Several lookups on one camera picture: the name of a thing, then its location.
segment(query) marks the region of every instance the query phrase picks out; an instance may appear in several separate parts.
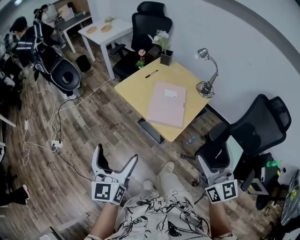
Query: silver desk lamp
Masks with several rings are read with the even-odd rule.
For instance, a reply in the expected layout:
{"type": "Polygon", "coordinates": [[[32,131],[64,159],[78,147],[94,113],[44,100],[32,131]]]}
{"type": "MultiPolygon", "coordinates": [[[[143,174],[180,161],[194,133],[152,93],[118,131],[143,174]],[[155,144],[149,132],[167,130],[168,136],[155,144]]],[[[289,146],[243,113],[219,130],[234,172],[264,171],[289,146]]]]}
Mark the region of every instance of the silver desk lamp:
{"type": "Polygon", "coordinates": [[[199,94],[204,97],[204,98],[211,98],[213,95],[215,95],[214,93],[214,89],[212,87],[212,84],[214,83],[215,79],[217,76],[219,76],[219,72],[218,72],[218,66],[216,61],[208,54],[208,50],[207,48],[201,48],[197,51],[197,54],[195,56],[197,59],[199,57],[201,58],[206,58],[207,60],[211,60],[215,65],[216,65],[216,72],[214,73],[214,75],[210,78],[210,80],[208,82],[200,82],[197,84],[196,88],[199,92],[199,94]]]}

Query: green plant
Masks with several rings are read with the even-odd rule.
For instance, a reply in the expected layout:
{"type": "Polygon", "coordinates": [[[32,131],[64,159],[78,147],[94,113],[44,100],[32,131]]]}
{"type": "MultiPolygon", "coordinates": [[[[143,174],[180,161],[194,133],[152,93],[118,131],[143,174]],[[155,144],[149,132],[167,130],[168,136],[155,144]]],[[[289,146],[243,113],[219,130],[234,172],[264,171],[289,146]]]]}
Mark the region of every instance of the green plant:
{"type": "Polygon", "coordinates": [[[140,68],[143,68],[144,65],[145,65],[145,62],[144,61],[137,61],[135,65],[140,67],[140,68]]]}
{"type": "Polygon", "coordinates": [[[157,30],[155,37],[151,37],[149,34],[148,36],[152,40],[153,44],[161,46],[162,51],[166,53],[167,50],[170,49],[171,45],[169,43],[169,34],[166,31],[157,30]]]}
{"type": "Polygon", "coordinates": [[[116,19],[115,17],[111,17],[111,16],[110,16],[110,17],[106,18],[106,19],[104,20],[104,22],[105,22],[105,23],[109,23],[109,24],[111,25],[111,24],[112,24],[112,21],[115,20],[115,19],[116,19]]]}

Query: white table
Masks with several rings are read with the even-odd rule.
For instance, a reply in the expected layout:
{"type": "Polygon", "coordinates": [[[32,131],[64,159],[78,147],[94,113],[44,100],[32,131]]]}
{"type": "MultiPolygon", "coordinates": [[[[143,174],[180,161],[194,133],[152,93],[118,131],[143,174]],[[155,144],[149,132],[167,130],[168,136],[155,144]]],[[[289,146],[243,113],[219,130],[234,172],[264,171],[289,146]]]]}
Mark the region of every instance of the white table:
{"type": "Polygon", "coordinates": [[[88,20],[90,18],[91,18],[91,15],[90,15],[90,13],[88,13],[86,15],[80,15],[77,17],[73,17],[72,19],[70,19],[68,21],[62,20],[56,24],[56,27],[64,33],[67,43],[69,44],[69,46],[74,54],[76,53],[76,51],[75,51],[75,48],[68,36],[67,31],[78,24],[80,24],[80,27],[83,28],[82,22],[84,22],[85,20],[88,20]]]}
{"type": "Polygon", "coordinates": [[[114,48],[115,47],[114,40],[132,32],[132,23],[125,22],[120,19],[115,19],[112,22],[112,29],[108,32],[102,32],[101,28],[104,27],[105,25],[107,25],[107,23],[104,23],[104,19],[102,19],[98,22],[91,24],[90,26],[87,26],[87,27],[79,30],[78,32],[82,35],[84,44],[85,44],[85,46],[90,54],[90,57],[93,61],[96,61],[96,59],[90,48],[90,44],[89,44],[87,38],[90,39],[91,41],[97,43],[98,45],[100,45],[109,76],[111,79],[115,79],[114,74],[113,74],[113,68],[112,68],[111,62],[108,57],[106,45],[112,44],[112,48],[114,48]],[[97,30],[91,34],[88,34],[86,31],[89,28],[94,27],[94,26],[97,27],[97,30]]]}

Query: trash can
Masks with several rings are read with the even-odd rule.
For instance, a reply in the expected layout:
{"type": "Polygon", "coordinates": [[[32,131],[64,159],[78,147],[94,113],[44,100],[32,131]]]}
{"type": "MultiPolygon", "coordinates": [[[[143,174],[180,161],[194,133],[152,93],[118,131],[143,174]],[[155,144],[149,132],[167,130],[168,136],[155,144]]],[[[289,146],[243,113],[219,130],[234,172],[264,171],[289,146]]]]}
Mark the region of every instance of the trash can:
{"type": "Polygon", "coordinates": [[[82,72],[86,72],[90,69],[91,65],[86,55],[82,55],[76,59],[76,63],[82,72]]]}

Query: black pen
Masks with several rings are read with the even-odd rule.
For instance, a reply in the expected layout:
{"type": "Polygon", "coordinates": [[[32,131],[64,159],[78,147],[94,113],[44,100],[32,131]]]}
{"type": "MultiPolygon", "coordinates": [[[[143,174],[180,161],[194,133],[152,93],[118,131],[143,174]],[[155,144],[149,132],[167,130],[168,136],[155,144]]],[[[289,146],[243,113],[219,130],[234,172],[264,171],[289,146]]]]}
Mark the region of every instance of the black pen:
{"type": "Polygon", "coordinates": [[[152,74],[155,74],[158,70],[155,70],[153,73],[150,73],[149,75],[145,76],[145,78],[150,77],[152,74]]]}

